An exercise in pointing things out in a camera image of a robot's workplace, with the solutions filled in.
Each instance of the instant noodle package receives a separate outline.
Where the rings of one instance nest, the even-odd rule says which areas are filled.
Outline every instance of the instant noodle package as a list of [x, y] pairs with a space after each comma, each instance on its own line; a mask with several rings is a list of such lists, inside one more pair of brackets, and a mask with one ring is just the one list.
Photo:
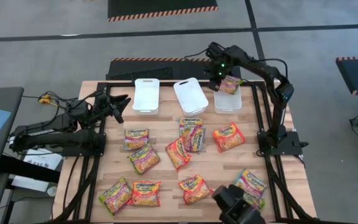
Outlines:
[[183, 199], [187, 205], [197, 202], [213, 193], [213, 190], [208, 188], [200, 175], [195, 175], [194, 177], [179, 182], [179, 186], [184, 190]]
[[214, 138], [218, 144], [218, 151], [224, 152], [240, 144], [245, 143], [246, 138], [232, 122], [230, 126], [214, 131]]
[[134, 152], [128, 158], [131, 160], [132, 165], [134, 165], [135, 172], [138, 174], [143, 174], [152, 166], [156, 165], [156, 163], [160, 162], [160, 157], [153, 150], [150, 143]]
[[109, 190], [100, 195], [99, 200], [112, 215], [115, 215], [132, 197], [132, 189], [124, 178], [120, 178]]

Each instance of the wooden table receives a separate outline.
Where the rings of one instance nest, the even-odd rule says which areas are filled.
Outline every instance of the wooden table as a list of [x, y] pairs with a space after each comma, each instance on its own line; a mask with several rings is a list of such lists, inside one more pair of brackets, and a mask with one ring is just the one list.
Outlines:
[[[97, 81], [84, 81], [80, 91], [80, 98], [96, 90]], [[104, 156], [100, 158], [96, 192], [93, 202], [92, 222], [218, 222], [220, 209], [212, 198], [205, 198], [193, 205], [185, 205], [183, 191], [178, 182], [187, 177], [199, 174], [213, 190], [220, 185], [229, 185], [234, 181], [240, 171], [249, 169], [258, 178], [268, 183], [264, 159], [256, 155], [259, 148], [256, 133], [259, 130], [251, 87], [242, 86], [242, 108], [238, 114], [216, 114], [214, 112], [213, 91], [203, 87], [209, 100], [206, 111], [199, 114], [198, 118], [204, 119], [206, 128], [206, 144], [200, 154], [194, 154], [190, 163], [177, 172], [171, 160], [165, 152], [165, 146], [178, 138], [178, 118], [183, 118], [183, 112], [176, 98], [173, 87], [160, 87], [160, 104], [158, 115], [137, 116], [132, 109], [134, 102], [134, 87], [112, 87], [112, 95], [128, 94], [132, 101], [123, 113], [124, 124], [118, 124], [114, 118], [107, 118], [106, 129], [107, 143]], [[259, 103], [264, 121], [266, 122], [263, 107], [262, 93], [258, 90]], [[235, 122], [237, 127], [246, 137], [246, 143], [234, 149], [219, 153], [213, 139], [213, 131], [228, 126]], [[290, 110], [285, 116], [285, 126], [293, 128]], [[125, 128], [148, 128], [153, 148], [161, 157], [161, 162], [146, 172], [139, 175], [134, 172], [133, 165], [127, 156], [131, 152], [123, 150]], [[53, 214], [61, 214], [64, 191], [67, 186], [68, 176], [75, 158], [66, 158], [53, 205]], [[80, 179], [82, 158], [75, 166], [70, 181], [67, 195], [67, 204], [76, 193]], [[303, 164], [293, 156], [282, 156], [283, 168], [289, 191], [298, 203], [312, 216], [316, 216], [313, 200]], [[161, 207], [133, 207], [126, 206], [116, 216], [112, 217], [107, 208], [101, 204], [98, 197], [109, 189], [120, 177], [128, 182], [133, 180], [162, 181], [160, 188]], [[286, 217], [282, 195], [278, 191], [280, 211], [282, 217]], [[88, 193], [83, 196], [80, 218], [84, 217], [85, 205]], [[266, 206], [262, 210], [262, 216], [267, 221], [274, 220], [271, 196], [269, 189], [264, 194]]]

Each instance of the white paper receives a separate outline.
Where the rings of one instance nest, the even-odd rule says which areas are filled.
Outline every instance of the white paper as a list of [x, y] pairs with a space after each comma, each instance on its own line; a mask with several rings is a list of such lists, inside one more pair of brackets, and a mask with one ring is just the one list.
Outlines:
[[[29, 149], [27, 151], [28, 154], [44, 154], [44, 153], [51, 153], [46, 149], [38, 149], [33, 150]], [[41, 156], [25, 156], [24, 162], [29, 162], [34, 165], [46, 167], [51, 170], [55, 170], [59, 162], [61, 161], [62, 156], [59, 154], [48, 154], [48, 155], [41, 155]], [[38, 190], [41, 192], [45, 192], [48, 187], [48, 182], [44, 182], [41, 180], [35, 180], [27, 177], [15, 176], [12, 181], [12, 185], [16, 187], [23, 187], [26, 189]]]

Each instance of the black aluminum frame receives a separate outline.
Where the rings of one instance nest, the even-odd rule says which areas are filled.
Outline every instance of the black aluminum frame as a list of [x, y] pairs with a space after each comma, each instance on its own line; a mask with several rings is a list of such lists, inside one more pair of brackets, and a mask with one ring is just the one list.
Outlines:
[[[207, 84], [208, 84], [207, 80], [205, 82], [200, 80], [199, 82], [200, 82], [201, 86], [207, 86]], [[160, 86], [173, 86], [173, 84], [175, 84], [175, 82], [160, 82]], [[106, 87], [106, 92], [110, 94], [112, 87], [130, 87], [130, 86], [134, 87], [134, 84], [130, 80], [128, 80], [128, 82], [125, 82], [125, 83], [99, 82], [97, 89], [99, 90], [100, 88]], [[259, 103], [259, 96], [258, 96], [258, 92], [257, 92], [257, 88], [259, 88], [259, 90], [262, 93], [262, 98], [264, 101], [264, 108], [266, 111], [267, 122], [268, 122], [269, 127], [271, 127], [272, 112], [270, 110], [270, 105], [269, 105], [269, 100], [267, 97], [265, 82], [263, 82], [263, 81], [245, 82], [245, 83], [241, 84], [241, 86], [251, 87], [252, 96], [253, 96], [254, 104], [255, 104], [255, 112], [256, 112], [256, 116], [257, 116], [257, 120], [258, 120], [259, 131], [264, 131], [264, 121], [263, 121], [263, 117], [262, 117], [262, 112], [260, 110], [261, 105]], [[100, 124], [100, 127], [99, 127], [99, 133], [104, 133], [105, 124], [106, 124], [106, 119], [103, 119]], [[285, 181], [285, 174], [284, 174], [284, 170], [283, 170], [283, 164], [281, 161], [281, 157], [274, 156], [274, 158], [276, 160], [278, 176], [279, 176], [280, 180], [283, 182], [284, 186], [287, 186], [287, 183]], [[84, 157], [83, 165], [81, 168], [79, 187], [81, 187], [85, 182], [86, 173], [88, 171], [89, 159], [90, 159], [89, 157]], [[73, 219], [71, 221], [68, 221], [68, 223], [86, 223], [86, 222], [90, 222], [90, 220], [91, 220], [94, 191], [95, 191], [95, 187], [96, 187], [96, 178], [97, 178], [98, 167], [99, 167], [99, 159], [100, 159], [100, 157], [95, 157], [94, 161], [93, 161], [94, 164], [93, 164], [92, 169], [96, 169], [96, 170], [94, 170], [96, 172], [96, 175], [93, 177], [93, 179], [89, 185], [89, 193], [88, 193], [88, 200], [86, 203], [85, 218], [79, 219], [80, 208], [81, 208], [81, 200], [79, 200], [76, 205], [75, 211], [74, 211]], [[274, 183], [273, 179], [270, 178], [269, 175], [268, 175], [268, 182], [269, 182], [269, 187], [270, 187], [270, 193], [272, 196], [273, 211], [274, 211], [275, 219], [280, 220], [282, 217], [281, 217], [281, 213], [280, 213], [280, 206], [278, 204], [277, 190], [275, 188], [275, 183]], [[287, 213], [287, 218], [293, 219], [292, 209], [291, 209], [289, 203], [285, 199], [284, 199], [284, 203], [285, 203], [285, 211]], [[205, 224], [205, 223], [214, 223], [214, 222], [196, 222], [196, 223]]]

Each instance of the yellow label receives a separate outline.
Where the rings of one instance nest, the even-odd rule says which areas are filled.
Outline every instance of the yellow label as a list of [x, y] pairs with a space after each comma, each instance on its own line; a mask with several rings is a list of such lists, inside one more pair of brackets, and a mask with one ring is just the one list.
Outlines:
[[129, 138], [142, 138], [148, 136], [149, 132], [147, 129], [127, 129], [125, 130], [125, 137]]
[[143, 159], [149, 154], [150, 150], [151, 150], [151, 145], [147, 144], [142, 149], [139, 149], [138, 151], [130, 155], [129, 158], [131, 158], [132, 160]]
[[263, 192], [266, 188], [266, 184], [259, 180], [254, 174], [251, 174], [248, 170], [244, 170], [242, 176], [246, 179], [247, 183], [254, 189]]
[[195, 177], [188, 178], [179, 184], [185, 190], [194, 191], [197, 190], [197, 186], [201, 184], [201, 181], [203, 180], [200, 175], [196, 175]]
[[151, 183], [148, 181], [134, 182], [134, 190], [140, 194], [149, 194], [151, 192], [158, 190], [159, 187], [160, 187], [160, 182], [158, 183]]
[[236, 127], [234, 125], [230, 125], [225, 128], [221, 128], [217, 131], [215, 131], [216, 137], [228, 137], [236, 132]]
[[117, 181], [117, 183], [115, 183], [109, 190], [107, 190], [103, 193], [103, 196], [101, 196], [101, 198], [104, 200], [105, 198], [116, 197], [117, 195], [122, 193], [122, 188], [126, 184], [127, 184], [127, 182], [125, 181], [125, 179], [123, 177], [121, 177]]
[[179, 120], [180, 126], [188, 126], [188, 125], [202, 125], [203, 120], [201, 118], [182, 118]]

